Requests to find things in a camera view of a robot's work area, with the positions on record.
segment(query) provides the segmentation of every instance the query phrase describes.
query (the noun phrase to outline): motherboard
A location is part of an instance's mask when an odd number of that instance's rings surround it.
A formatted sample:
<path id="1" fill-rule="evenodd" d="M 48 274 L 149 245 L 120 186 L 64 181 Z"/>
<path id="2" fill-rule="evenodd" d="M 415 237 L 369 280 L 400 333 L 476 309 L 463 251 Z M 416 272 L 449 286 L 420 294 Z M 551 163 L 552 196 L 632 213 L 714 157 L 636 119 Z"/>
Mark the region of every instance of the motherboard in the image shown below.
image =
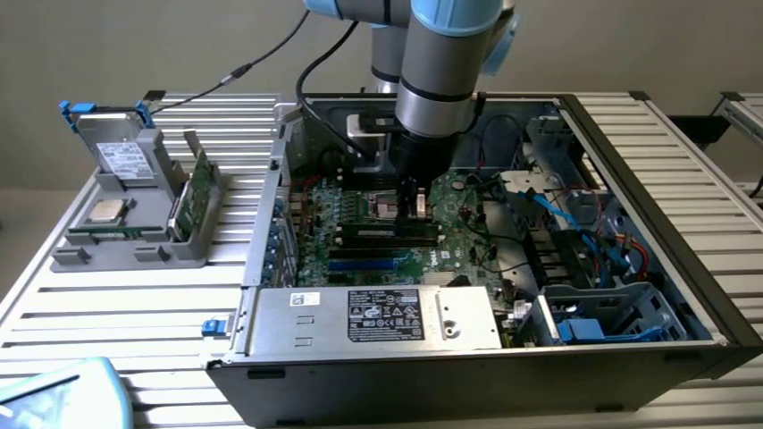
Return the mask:
<path id="1" fill-rule="evenodd" d="M 388 234 L 395 225 L 395 190 L 348 190 L 336 179 L 320 179 L 315 186 L 303 186 L 291 199 L 292 208 L 301 213 L 300 287 L 445 285 L 457 279 L 499 290 L 499 265 L 483 255 L 487 243 L 469 231 L 463 216 L 464 212 L 477 212 L 467 183 L 467 175 L 457 172 L 433 182 L 432 221 L 411 227 L 419 230 L 411 247 L 405 247 L 404 240 L 389 242 L 389 247 L 364 240 Z M 475 219 L 479 227 L 479 215 Z"/>

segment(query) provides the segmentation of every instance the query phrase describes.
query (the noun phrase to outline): blue latch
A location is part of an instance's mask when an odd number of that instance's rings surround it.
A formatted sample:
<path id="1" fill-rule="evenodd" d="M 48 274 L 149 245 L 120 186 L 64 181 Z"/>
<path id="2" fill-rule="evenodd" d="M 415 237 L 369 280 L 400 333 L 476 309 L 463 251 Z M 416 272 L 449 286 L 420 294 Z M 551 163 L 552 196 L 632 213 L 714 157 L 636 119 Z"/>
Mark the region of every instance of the blue latch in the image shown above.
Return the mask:
<path id="1" fill-rule="evenodd" d="M 61 112 L 63 119 L 69 124 L 69 129 L 73 131 L 75 134 L 79 134 L 79 130 L 76 129 L 76 125 L 72 119 L 72 111 L 69 110 L 69 102 L 63 100 L 59 103 L 59 111 Z"/>
<path id="2" fill-rule="evenodd" d="M 72 107 L 73 114 L 91 114 L 97 108 L 96 103 L 77 103 Z"/>
<path id="3" fill-rule="evenodd" d="M 156 128 L 153 126 L 152 112 L 148 110 L 148 106 L 143 104 L 143 101 L 139 101 L 135 104 L 135 110 L 137 111 L 140 118 L 143 119 L 143 124 L 145 125 L 145 128 Z"/>
<path id="4" fill-rule="evenodd" d="M 567 319 L 556 325 L 559 339 L 565 344 L 599 344 L 603 342 L 652 342 L 662 340 L 663 328 L 654 326 L 643 332 L 626 335 L 604 335 L 596 319 Z"/>
<path id="5" fill-rule="evenodd" d="M 209 319 L 201 324 L 203 337 L 224 337 L 227 322 L 219 319 Z"/>

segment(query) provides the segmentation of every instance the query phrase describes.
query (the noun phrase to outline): warning label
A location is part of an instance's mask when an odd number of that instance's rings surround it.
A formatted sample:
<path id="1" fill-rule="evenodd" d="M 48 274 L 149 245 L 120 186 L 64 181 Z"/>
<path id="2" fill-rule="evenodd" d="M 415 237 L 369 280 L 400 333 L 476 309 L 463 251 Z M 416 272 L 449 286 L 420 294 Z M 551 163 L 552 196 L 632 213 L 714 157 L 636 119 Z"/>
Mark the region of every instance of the warning label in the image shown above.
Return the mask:
<path id="1" fill-rule="evenodd" d="M 417 290 L 349 290 L 347 302 L 352 342 L 424 339 Z"/>
<path id="2" fill-rule="evenodd" d="M 111 172 L 121 179 L 149 179 L 153 176 L 137 143 L 97 143 L 97 150 Z"/>

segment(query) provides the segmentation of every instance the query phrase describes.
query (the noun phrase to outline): power supply label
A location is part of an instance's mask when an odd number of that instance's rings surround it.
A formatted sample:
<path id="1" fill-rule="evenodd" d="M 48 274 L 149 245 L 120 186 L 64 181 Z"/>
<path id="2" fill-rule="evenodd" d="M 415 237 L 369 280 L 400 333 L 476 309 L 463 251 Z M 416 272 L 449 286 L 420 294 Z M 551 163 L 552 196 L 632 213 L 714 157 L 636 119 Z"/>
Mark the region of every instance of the power supply label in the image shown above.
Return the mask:
<path id="1" fill-rule="evenodd" d="M 424 339 L 417 290 L 349 290 L 347 293 L 347 337 L 352 342 Z"/>

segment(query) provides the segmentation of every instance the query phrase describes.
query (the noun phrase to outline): capacitor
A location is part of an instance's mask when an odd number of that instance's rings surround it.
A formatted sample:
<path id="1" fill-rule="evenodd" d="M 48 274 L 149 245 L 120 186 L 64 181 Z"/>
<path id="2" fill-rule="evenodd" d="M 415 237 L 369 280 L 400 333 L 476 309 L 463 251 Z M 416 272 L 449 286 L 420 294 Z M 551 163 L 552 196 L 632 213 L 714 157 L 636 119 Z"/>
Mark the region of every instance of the capacitor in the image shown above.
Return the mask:
<path id="1" fill-rule="evenodd" d="M 465 184 L 461 181 L 452 181 L 451 182 L 451 188 L 453 190 L 456 190 L 457 192 L 460 192 L 461 190 L 465 189 Z"/>

